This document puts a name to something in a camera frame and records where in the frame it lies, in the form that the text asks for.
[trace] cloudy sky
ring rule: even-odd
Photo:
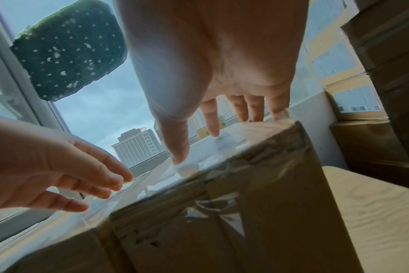
[[[0,12],[11,32],[17,36],[27,26],[76,0],[0,0]],[[113,7],[111,0],[104,0]],[[121,133],[132,128],[153,128],[149,111],[132,63],[124,64],[109,75],[84,87],[78,93],[55,102],[70,131],[106,149]],[[1,115],[8,115],[0,107]]]

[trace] green speckled object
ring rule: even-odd
[[[39,97],[57,101],[109,74],[127,57],[110,7],[79,0],[21,33],[11,46]]]

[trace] wooden table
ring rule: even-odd
[[[365,273],[409,273],[409,189],[323,170]]]

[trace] barcode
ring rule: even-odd
[[[354,112],[360,112],[360,111],[366,111],[366,108],[365,106],[359,106],[359,107],[352,107],[351,110]]]

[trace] window handle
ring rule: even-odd
[[[13,115],[16,116],[18,120],[23,119],[23,115],[19,113],[14,106],[16,106],[16,102],[13,97],[5,94],[0,94],[0,103],[4,106],[8,111],[10,111]]]

